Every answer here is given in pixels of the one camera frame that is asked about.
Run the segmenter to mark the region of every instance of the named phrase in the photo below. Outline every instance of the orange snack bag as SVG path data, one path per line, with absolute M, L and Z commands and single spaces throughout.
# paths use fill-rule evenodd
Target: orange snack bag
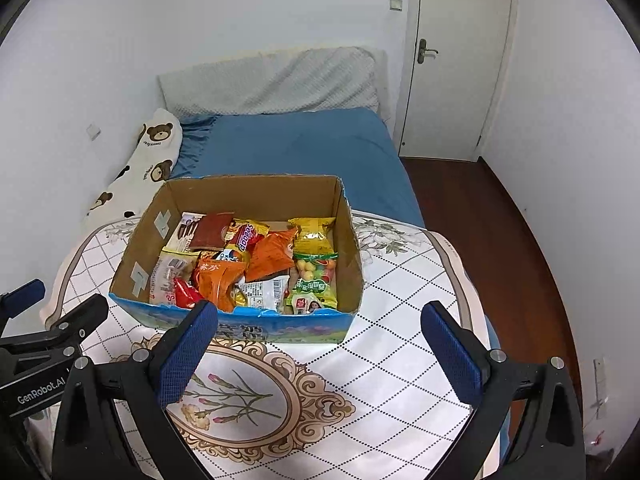
M 293 240 L 298 228 L 269 233 L 254 248 L 245 280 L 254 282 L 274 272 L 293 267 Z
M 240 279 L 246 263 L 210 260 L 204 258 L 194 272 L 194 280 L 200 294 L 223 312 L 233 312 L 231 289 Z

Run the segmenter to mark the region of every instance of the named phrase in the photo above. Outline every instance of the wall outlet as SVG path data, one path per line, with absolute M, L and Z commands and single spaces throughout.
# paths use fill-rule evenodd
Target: wall outlet
M 389 0 L 389 9 L 402 10 L 402 0 Z
M 596 418 L 604 418 L 607 416 L 607 401 L 609 400 L 604 357 L 593 360 L 593 371 L 596 380 Z
M 96 126 L 95 124 L 91 123 L 86 128 L 86 134 L 89 136 L 91 140 L 95 140 L 95 137 L 100 135 L 100 128 L 98 128 L 98 126 Z

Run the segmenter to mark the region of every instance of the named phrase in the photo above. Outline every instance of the door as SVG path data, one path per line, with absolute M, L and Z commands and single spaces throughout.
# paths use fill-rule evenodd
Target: door
M 471 159 L 494 95 L 510 10 L 511 0 L 420 0 L 401 156 Z

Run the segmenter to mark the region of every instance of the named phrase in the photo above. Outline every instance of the white wall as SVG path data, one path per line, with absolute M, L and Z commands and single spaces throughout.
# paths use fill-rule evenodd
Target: white wall
M 152 0 L 31 0 L 0 46 L 0 292 L 49 287 L 163 100 Z M 90 142 L 95 122 L 102 133 Z M 9 332 L 41 328 L 35 309 Z
M 159 73 L 242 51 L 366 44 L 388 54 L 395 112 L 406 13 L 388 1 L 31 0 L 0 46 L 0 291 L 51 285 L 82 216 L 162 106 Z M 8 330 L 38 325 L 27 312 Z
M 483 156 L 558 284 L 580 363 L 608 359 L 607 417 L 586 428 L 618 450 L 640 416 L 640 54 L 605 0 L 520 0 L 513 55 Z

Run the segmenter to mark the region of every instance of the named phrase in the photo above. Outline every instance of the light switch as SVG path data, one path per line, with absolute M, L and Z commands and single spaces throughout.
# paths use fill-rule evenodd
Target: light switch
M 91 140 L 95 140 L 95 137 L 100 135 L 100 128 L 98 128 L 98 126 L 96 126 L 95 124 L 91 123 L 86 128 L 86 134 L 89 136 Z
M 389 9 L 402 10 L 402 0 L 389 0 Z

